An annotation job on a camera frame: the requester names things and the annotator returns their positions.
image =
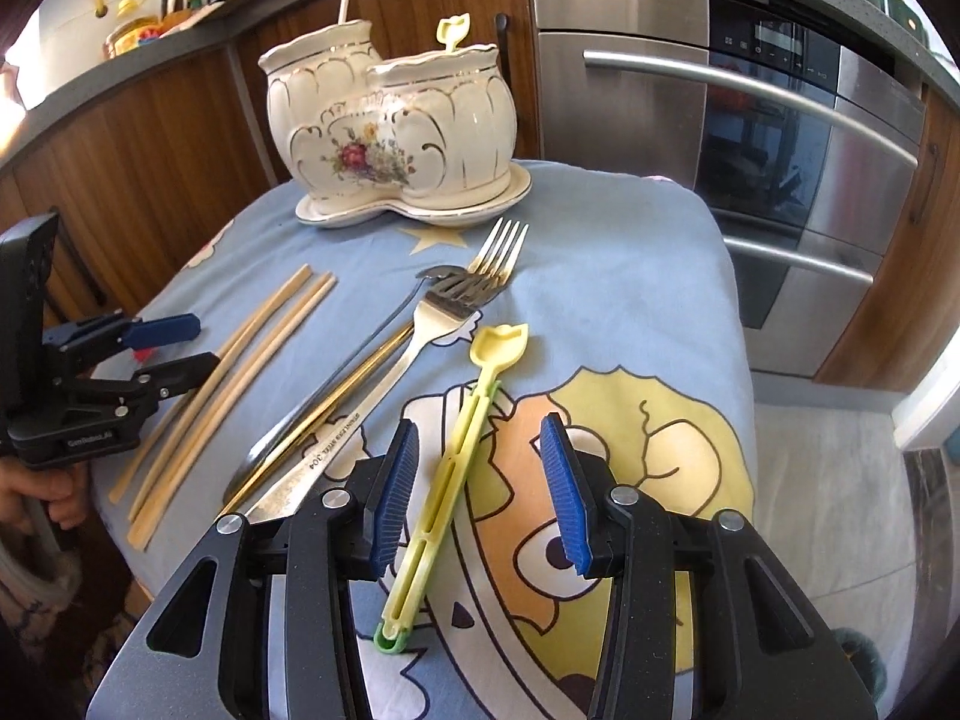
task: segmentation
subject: human hand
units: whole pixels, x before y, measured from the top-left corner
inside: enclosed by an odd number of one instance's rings
[[[32,533],[24,495],[49,502],[50,519],[64,530],[76,528],[90,512],[88,468],[78,463],[69,469],[30,471],[16,458],[0,458],[0,523]]]

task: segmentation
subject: oven glass window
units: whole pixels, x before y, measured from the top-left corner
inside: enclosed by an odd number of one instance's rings
[[[745,59],[714,52],[710,64],[833,108],[834,95]],[[783,103],[709,86],[696,191],[725,235],[795,250],[820,186],[830,125]],[[733,257],[740,318],[760,329],[788,269]]]

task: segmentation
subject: white ceramic pot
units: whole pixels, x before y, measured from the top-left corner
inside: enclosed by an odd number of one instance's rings
[[[364,20],[327,26],[270,49],[260,57],[267,74],[267,118],[274,143],[293,175],[307,184],[292,143],[315,127],[322,111],[367,90],[366,70],[380,62]]]
[[[272,135],[313,211],[383,199],[445,211],[505,191],[517,113],[496,46],[377,63],[368,36],[369,22],[333,26],[260,60]]]

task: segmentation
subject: ceramic saucer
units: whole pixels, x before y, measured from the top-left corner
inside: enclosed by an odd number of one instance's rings
[[[407,204],[402,199],[379,199],[358,208],[339,211],[334,214],[319,214],[313,208],[313,199],[309,194],[296,204],[296,218],[304,224],[315,227],[347,227],[359,224],[384,211],[396,211],[400,215],[424,224],[438,227],[469,227],[483,223],[489,218],[502,214],[511,206],[517,205],[530,191],[532,179],[530,172],[516,162],[510,162],[510,184],[496,197],[469,208],[454,208],[448,211],[425,211]]]

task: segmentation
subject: yellow plastic utensil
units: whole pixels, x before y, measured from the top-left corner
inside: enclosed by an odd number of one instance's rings
[[[383,619],[373,635],[373,643],[381,652],[401,653],[406,646],[416,612],[424,603],[434,560],[453,519],[453,508],[467,482],[470,461],[498,386],[497,377],[520,360],[527,338],[527,325],[501,324],[480,328],[470,345],[470,360],[480,367],[480,377],[457,416],[453,436],[434,472],[424,508],[383,608]]]
[[[470,14],[451,16],[449,19],[440,19],[437,25],[437,41],[443,43],[447,53],[457,50],[457,45],[470,31]]]

